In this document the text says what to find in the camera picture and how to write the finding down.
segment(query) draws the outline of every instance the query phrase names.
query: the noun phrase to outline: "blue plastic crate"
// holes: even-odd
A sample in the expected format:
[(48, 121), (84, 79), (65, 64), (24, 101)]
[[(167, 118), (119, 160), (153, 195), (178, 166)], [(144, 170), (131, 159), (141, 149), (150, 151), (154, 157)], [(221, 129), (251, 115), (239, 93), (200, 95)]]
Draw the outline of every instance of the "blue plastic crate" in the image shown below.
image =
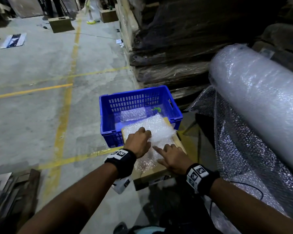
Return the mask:
[(110, 148), (124, 145), (121, 129), (136, 121), (121, 122), (121, 111), (146, 108), (147, 116), (158, 113), (152, 110), (160, 107), (162, 117), (168, 117), (175, 130), (179, 129), (182, 114), (177, 107), (167, 86), (133, 90), (100, 96), (101, 135)]

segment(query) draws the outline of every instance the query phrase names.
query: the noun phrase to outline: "stack of wrapped boxes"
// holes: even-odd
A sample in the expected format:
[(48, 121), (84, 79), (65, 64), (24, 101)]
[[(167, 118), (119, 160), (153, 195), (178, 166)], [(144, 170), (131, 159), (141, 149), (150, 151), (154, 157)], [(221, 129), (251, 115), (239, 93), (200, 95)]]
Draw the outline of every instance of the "stack of wrapped boxes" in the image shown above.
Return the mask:
[(213, 55), (260, 35), (281, 6), (279, 0), (117, 0), (116, 11), (140, 87), (167, 85), (184, 109), (209, 84)]
[(293, 72), (293, 0), (281, 8), (277, 23), (265, 29), (253, 49)]

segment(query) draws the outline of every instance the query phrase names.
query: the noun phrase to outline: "person's right forearm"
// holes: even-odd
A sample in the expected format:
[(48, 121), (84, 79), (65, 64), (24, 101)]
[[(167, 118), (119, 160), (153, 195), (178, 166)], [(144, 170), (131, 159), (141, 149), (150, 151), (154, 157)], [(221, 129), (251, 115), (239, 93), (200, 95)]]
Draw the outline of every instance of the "person's right forearm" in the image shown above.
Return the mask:
[(243, 234), (293, 233), (293, 220), (235, 185), (219, 178), (209, 197)]

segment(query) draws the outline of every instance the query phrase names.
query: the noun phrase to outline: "human hand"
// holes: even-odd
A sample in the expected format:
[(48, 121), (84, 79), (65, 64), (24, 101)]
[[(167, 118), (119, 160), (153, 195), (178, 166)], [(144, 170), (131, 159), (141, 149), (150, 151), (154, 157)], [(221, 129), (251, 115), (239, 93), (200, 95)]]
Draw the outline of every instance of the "human hand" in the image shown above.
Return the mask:
[(166, 144), (164, 149), (153, 146), (153, 149), (164, 157), (158, 159), (157, 162), (174, 173), (184, 175), (187, 169), (194, 164), (182, 148), (177, 148), (174, 144)]
[(140, 158), (149, 151), (151, 142), (148, 142), (148, 139), (151, 136), (151, 131), (146, 131), (144, 127), (140, 127), (136, 133), (128, 136), (124, 149), (129, 149), (137, 158)]

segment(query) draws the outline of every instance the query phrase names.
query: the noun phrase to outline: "crate handle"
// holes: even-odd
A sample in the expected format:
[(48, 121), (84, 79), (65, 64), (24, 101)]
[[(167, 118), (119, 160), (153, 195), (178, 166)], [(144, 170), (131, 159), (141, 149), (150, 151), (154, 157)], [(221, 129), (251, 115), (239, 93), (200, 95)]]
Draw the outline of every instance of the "crate handle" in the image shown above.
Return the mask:
[(168, 99), (169, 105), (172, 107), (172, 109), (174, 109), (174, 106), (172, 105), (172, 101), (170, 99)]

